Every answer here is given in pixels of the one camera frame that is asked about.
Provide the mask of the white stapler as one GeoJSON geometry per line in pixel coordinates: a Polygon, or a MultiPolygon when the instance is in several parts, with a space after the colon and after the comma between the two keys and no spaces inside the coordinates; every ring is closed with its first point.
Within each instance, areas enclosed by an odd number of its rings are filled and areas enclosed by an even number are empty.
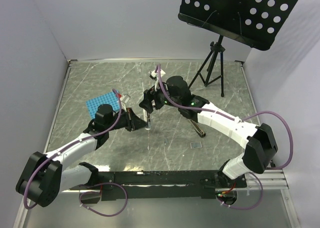
{"type": "Polygon", "coordinates": [[[152,128],[151,125],[151,115],[146,110],[143,110],[143,119],[147,123],[145,129],[149,131],[152,128]]]}

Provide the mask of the long metal stapler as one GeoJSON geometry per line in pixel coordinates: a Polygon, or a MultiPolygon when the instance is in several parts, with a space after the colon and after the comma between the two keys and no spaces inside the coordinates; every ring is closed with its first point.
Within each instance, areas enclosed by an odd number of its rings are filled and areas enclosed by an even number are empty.
{"type": "Polygon", "coordinates": [[[200,126],[193,121],[192,119],[187,119],[187,121],[191,124],[195,132],[199,135],[200,138],[204,138],[206,136],[206,133],[204,130],[200,128],[200,126]]]}

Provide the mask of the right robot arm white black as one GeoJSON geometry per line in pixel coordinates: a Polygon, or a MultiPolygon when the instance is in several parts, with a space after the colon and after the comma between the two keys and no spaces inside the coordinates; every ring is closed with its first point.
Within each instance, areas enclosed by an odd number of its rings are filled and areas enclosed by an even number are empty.
{"type": "Polygon", "coordinates": [[[152,72],[150,78],[155,84],[144,91],[143,100],[139,103],[146,113],[151,114],[163,106],[176,107],[184,118],[215,129],[244,149],[243,153],[226,161],[220,168],[218,181],[223,187],[230,187],[246,173],[264,173],[278,151],[269,125],[249,123],[219,109],[207,99],[192,94],[187,82],[179,75],[162,82],[159,75],[152,72]]]}

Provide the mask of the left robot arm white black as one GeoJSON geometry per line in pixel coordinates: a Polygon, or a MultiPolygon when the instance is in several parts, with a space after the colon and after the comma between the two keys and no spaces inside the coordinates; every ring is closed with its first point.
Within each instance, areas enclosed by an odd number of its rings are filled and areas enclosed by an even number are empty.
{"type": "Polygon", "coordinates": [[[99,183],[97,168],[87,163],[81,163],[71,171],[66,168],[100,148],[109,139],[110,131],[126,129],[132,132],[147,126],[148,122],[139,118],[130,107],[114,112],[110,104],[100,105],[87,128],[73,141],[48,153],[36,151],[29,157],[15,188],[23,196],[24,207],[27,210],[36,205],[46,207],[61,191],[77,185],[95,188],[99,183]]]}

